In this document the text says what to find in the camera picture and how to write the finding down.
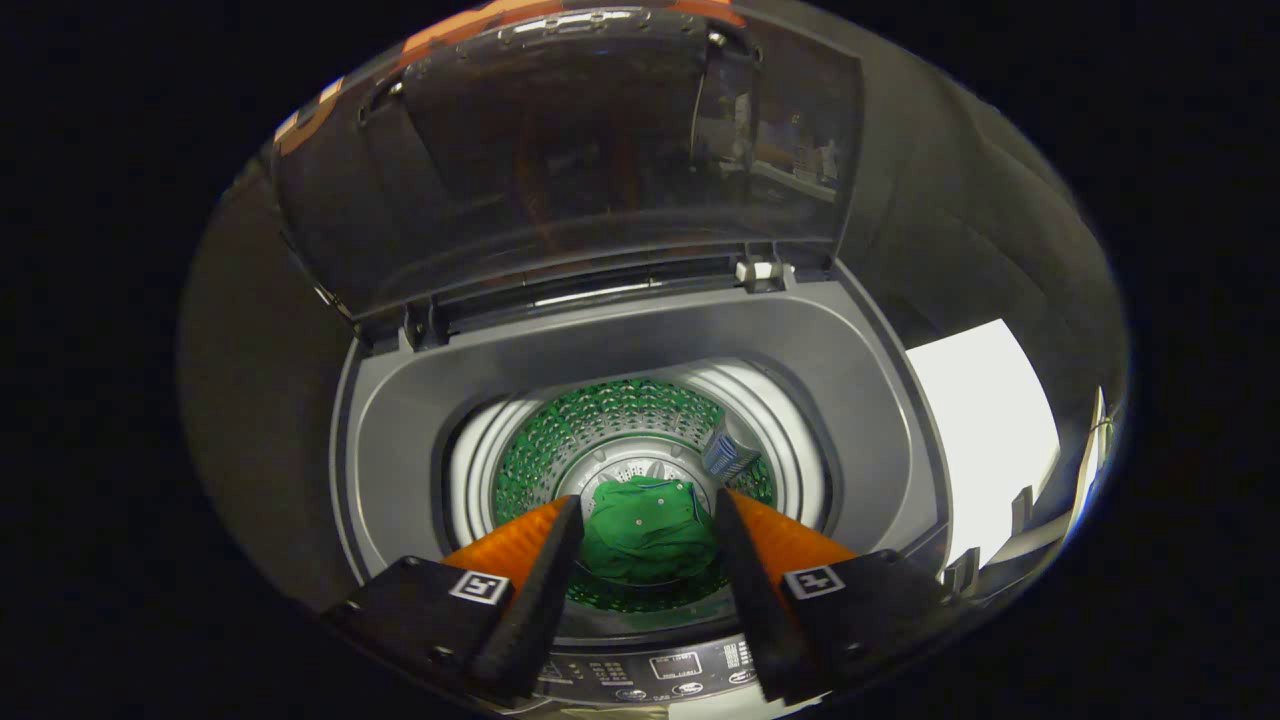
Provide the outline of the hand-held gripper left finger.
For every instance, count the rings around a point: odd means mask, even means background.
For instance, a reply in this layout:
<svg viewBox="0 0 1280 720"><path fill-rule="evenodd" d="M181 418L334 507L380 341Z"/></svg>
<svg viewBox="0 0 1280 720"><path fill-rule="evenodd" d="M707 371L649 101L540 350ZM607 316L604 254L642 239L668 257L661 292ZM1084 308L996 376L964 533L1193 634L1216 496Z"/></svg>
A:
<svg viewBox="0 0 1280 720"><path fill-rule="evenodd" d="M567 495L440 561L396 560L320 619L433 693L513 703L538 685L582 538L581 501Z"/></svg>

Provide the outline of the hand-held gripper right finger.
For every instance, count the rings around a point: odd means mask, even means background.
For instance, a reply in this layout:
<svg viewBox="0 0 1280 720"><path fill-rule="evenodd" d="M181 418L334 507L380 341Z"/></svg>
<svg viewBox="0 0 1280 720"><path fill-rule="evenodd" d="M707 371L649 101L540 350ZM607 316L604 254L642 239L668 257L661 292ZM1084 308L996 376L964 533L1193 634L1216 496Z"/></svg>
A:
<svg viewBox="0 0 1280 720"><path fill-rule="evenodd" d="M947 626L947 592L893 550L855 553L735 489L716 537L768 701L864 691L904 670Z"/></svg>

